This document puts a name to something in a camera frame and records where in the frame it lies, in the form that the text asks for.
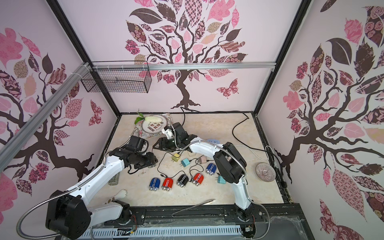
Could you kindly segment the pink charger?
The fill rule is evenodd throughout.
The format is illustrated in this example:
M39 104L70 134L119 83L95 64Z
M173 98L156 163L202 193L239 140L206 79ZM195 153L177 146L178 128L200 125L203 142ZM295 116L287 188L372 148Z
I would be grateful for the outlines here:
M199 164L205 164L205 163L207 163L208 162L208 159L207 159L207 157L206 156L200 156L199 158L198 158L198 162L199 162Z

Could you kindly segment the black shaver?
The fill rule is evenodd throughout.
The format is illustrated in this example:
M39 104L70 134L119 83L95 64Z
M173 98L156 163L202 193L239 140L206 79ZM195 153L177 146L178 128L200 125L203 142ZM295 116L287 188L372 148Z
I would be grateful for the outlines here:
M185 175L185 174L182 174L179 178L178 178L178 180L177 180L177 185L179 186L179 187L181 187L181 188L184 188L186 185L187 185L187 183L189 182L190 180L189 180L189 177L187 176L187 175Z

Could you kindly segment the red shaver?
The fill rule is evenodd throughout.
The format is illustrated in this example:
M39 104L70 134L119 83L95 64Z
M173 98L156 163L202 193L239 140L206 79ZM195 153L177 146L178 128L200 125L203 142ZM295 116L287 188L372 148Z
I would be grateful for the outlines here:
M172 178L165 178L163 184L162 184L162 190L164 191L170 191L173 187L173 179Z
M202 184L204 180L204 176L201 174L201 173L197 173L193 179L192 179L192 183L195 185L195 186L199 186Z

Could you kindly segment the teal charger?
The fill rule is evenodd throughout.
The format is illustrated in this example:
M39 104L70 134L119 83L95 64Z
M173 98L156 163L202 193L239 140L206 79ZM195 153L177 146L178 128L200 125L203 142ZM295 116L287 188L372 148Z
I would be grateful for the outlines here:
M189 159L185 158L181 161L181 164L185 168L191 164L191 161Z
M226 180L222 176L218 176L217 183L218 184L226 184Z

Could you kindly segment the blue shaver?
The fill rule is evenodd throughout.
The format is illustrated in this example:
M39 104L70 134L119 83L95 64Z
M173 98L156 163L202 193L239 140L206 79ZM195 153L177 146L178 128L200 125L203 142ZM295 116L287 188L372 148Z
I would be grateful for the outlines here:
M160 187L160 179L159 178L152 178L151 182L149 184L149 190L150 191L157 191Z
M206 167L206 173L210 176L214 175L217 170L217 166L213 163L208 164Z

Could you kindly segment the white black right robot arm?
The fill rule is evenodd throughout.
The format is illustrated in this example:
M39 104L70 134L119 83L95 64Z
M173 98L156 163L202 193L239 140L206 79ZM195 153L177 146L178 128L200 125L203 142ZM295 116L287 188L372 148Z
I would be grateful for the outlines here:
M201 154L215 161L219 173L231 184L235 195L235 213L241 221L252 217L257 205L249 196L247 189L247 163L237 148L230 142L224 145L213 144L196 135L189 135L180 123L162 129L165 135L153 145L154 150L164 152L189 151Z

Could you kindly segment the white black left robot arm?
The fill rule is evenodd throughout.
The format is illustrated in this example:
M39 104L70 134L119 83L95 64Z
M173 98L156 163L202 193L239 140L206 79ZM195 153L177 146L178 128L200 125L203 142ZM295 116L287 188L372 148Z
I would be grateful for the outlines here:
M71 240L81 237L86 230L108 221L118 221L125 225L132 219L130 205L118 199L99 207L88 205L100 189L115 175L127 167L140 170L153 166L157 158L148 152L149 142L131 136L122 146L107 153L103 164L92 171L85 179L62 192L54 192L48 200L32 207L24 213L16 225L17 234L27 240L43 240L64 236ZM37 208L47 204L46 228L54 231L52 235L30 236L22 231L24 219Z

